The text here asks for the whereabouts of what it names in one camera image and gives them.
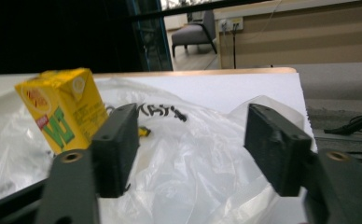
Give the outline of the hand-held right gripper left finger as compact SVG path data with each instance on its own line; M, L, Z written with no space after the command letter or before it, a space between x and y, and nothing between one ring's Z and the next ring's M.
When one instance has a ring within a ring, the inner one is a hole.
M139 148L137 105L113 110L86 149L53 161L35 224L100 224L100 198L118 198L129 187Z

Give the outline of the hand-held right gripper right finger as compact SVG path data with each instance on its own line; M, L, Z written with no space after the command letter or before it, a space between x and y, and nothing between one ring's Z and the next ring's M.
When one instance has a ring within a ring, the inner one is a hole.
M277 194L306 189L309 224L362 224L362 164L335 149L313 152L312 141L274 109L248 106L244 147Z

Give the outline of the clear plastic bag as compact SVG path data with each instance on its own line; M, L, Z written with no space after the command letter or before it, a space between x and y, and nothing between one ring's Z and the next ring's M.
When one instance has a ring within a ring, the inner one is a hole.
M136 103L150 130L130 189L100 202L104 224L301 224L301 200L278 196L244 148L252 103L307 128L297 75L113 77L96 82L111 106ZM0 93L0 199L48 175L52 154L21 98Z

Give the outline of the yellow drink carton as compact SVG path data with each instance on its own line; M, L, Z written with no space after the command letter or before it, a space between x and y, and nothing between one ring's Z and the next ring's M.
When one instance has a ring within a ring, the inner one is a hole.
M15 90L56 154L87 148L108 118L88 68L46 71Z

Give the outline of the black stand leg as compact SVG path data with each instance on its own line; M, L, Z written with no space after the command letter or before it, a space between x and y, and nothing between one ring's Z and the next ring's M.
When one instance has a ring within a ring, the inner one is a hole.
M350 135L362 129L362 116L351 119L348 124L335 129L326 129L324 133Z

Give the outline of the beige striped counter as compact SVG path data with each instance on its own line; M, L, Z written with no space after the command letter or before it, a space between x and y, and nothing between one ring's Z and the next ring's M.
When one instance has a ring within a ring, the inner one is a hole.
M224 7L244 28L217 38L219 66L362 63L362 0L272 0Z

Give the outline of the dark curtain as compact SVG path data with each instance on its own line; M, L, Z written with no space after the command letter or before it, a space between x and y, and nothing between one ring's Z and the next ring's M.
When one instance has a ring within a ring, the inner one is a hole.
M0 0L0 74L171 71L160 0Z

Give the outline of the wall power socket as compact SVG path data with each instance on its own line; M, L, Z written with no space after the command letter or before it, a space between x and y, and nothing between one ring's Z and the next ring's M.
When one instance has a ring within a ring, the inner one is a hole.
M221 19L218 22L220 32L239 31L244 28L244 20L242 17Z

